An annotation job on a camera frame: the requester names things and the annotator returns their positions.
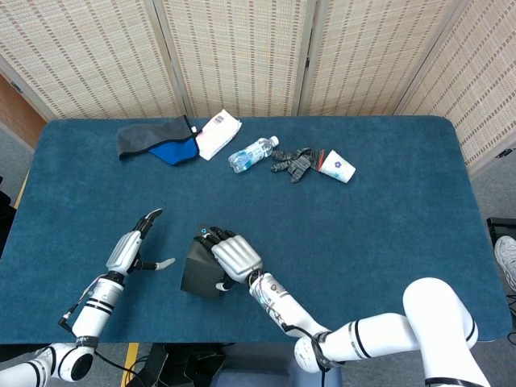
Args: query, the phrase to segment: gray cloth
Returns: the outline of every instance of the gray cloth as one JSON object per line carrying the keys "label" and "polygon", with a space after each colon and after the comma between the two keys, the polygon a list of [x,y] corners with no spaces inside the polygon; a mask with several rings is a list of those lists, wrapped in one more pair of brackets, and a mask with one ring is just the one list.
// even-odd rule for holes
{"label": "gray cloth", "polygon": [[297,183],[301,180],[308,168],[318,171],[325,157],[326,151],[302,148],[294,152],[273,151],[274,160],[281,161],[271,167],[271,171],[285,171],[291,175],[290,181]]}
{"label": "gray cloth", "polygon": [[193,136],[187,118],[176,117],[166,123],[137,123],[121,127],[116,150],[119,159],[144,153],[169,141],[186,141]]}

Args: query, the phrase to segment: table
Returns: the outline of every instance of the table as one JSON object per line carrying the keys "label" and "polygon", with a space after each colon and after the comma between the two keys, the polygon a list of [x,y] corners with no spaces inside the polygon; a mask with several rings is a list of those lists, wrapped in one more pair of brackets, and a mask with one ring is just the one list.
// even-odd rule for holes
{"label": "table", "polygon": [[[237,286],[219,300],[181,292],[185,254],[200,223],[238,231],[265,268],[318,320],[402,313],[413,280],[447,281],[501,338],[510,314],[452,125],[438,117],[242,118],[214,159],[172,167],[150,154],[120,161],[120,127],[163,119],[57,120],[35,152],[0,260],[2,343],[69,341],[56,322],[97,275],[119,237],[150,210],[164,213],[143,258],[175,256],[163,272],[127,280],[103,342],[290,340]],[[192,119],[202,127],[206,119]],[[292,185],[263,160],[234,174],[227,157],[259,137],[279,148],[335,149],[356,166],[345,185],[309,171]]]}

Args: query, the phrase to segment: black stripe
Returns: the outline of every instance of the black stripe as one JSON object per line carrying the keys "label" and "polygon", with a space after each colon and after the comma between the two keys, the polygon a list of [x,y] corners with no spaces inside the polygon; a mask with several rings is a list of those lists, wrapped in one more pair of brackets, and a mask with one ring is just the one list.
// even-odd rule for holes
{"label": "black stripe", "polygon": [[471,381],[462,381],[461,379],[454,379],[452,377],[430,377],[425,380],[425,385],[462,385],[463,387],[484,387]]}
{"label": "black stripe", "polygon": [[98,302],[99,304],[103,304],[104,306],[111,308],[111,310],[114,309],[114,306],[112,306],[111,304],[108,304],[107,302],[104,302],[104,301],[100,301],[97,298],[90,297],[88,301],[95,301],[95,302]]}
{"label": "black stripe", "polygon": [[360,320],[356,320],[355,322],[355,336],[356,336],[356,342],[358,343],[360,349],[362,350],[362,353],[364,353],[365,357],[371,359],[371,356],[365,351],[364,345],[362,345],[362,340],[360,340],[360,335],[358,334],[358,322]]}
{"label": "black stripe", "polygon": [[475,333],[475,325],[476,325],[476,324],[475,324],[475,319],[473,318],[473,316],[471,316],[471,321],[472,321],[472,323],[473,323],[473,326],[471,327],[471,332],[469,332],[469,335],[468,335],[468,337],[466,338],[466,341],[469,341],[469,339],[471,339],[471,338],[472,338],[473,333]]}
{"label": "black stripe", "polygon": [[63,363],[65,362],[66,356],[68,356],[71,351],[75,351],[75,349],[76,348],[72,348],[68,352],[66,352],[66,355],[63,356],[63,359],[61,359],[61,362],[59,363],[59,368],[57,369],[57,375],[59,375],[59,377],[61,379],[63,379],[63,377],[61,376],[61,365],[63,365]]}
{"label": "black stripe", "polygon": [[101,306],[98,306],[98,305],[90,305],[88,302],[86,303],[85,306],[89,306],[90,308],[94,308],[94,309],[98,309],[98,310],[101,310],[102,312],[106,312],[108,313],[108,315],[111,315],[111,311],[106,309],[106,308],[102,308]]}
{"label": "black stripe", "polygon": [[27,364],[29,364],[34,369],[34,372],[35,372],[35,387],[40,387],[40,382],[41,382],[40,371],[38,371],[38,368],[33,363],[28,361]]}

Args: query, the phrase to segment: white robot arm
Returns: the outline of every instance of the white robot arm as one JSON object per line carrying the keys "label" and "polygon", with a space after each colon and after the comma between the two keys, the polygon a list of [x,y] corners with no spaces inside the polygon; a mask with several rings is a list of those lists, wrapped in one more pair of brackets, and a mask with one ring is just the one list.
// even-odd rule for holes
{"label": "white robot arm", "polygon": [[380,314],[331,332],[263,271],[260,256],[242,236],[212,227],[210,234],[196,240],[214,254],[231,279],[218,284],[218,289],[247,282],[249,293],[273,321],[287,335],[300,337],[295,356],[307,372],[419,349],[427,386],[489,386],[469,351],[478,337],[476,324],[453,289],[441,280],[423,278],[407,287],[403,296],[406,317]]}
{"label": "white robot arm", "polygon": [[[131,232],[120,238],[106,262],[108,273],[96,278],[59,321],[76,337],[76,342],[51,344],[35,359],[0,371],[1,387],[45,387],[50,377],[74,382],[86,376],[93,363],[98,339],[123,291],[124,278],[134,269],[161,270],[174,262],[173,258],[161,263],[145,263],[139,259],[142,240],[161,212],[158,209],[143,216]],[[70,327],[68,319],[93,287],[84,308]]]}

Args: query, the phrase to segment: yellow stripe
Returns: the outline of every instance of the yellow stripe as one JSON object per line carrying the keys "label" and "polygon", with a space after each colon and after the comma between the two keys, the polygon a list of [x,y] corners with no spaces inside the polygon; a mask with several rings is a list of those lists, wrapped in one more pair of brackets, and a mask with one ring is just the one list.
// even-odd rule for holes
{"label": "yellow stripe", "polygon": [[[129,345],[127,346],[125,368],[131,367],[136,362],[136,357],[138,356],[138,346],[139,346],[138,343],[129,343]],[[127,374],[128,374],[127,371],[123,372],[122,380],[120,381],[120,387],[126,386],[126,382],[125,382],[126,377],[127,377],[127,383],[129,383],[129,381],[131,381],[134,376],[132,373],[129,375],[127,375]]]}

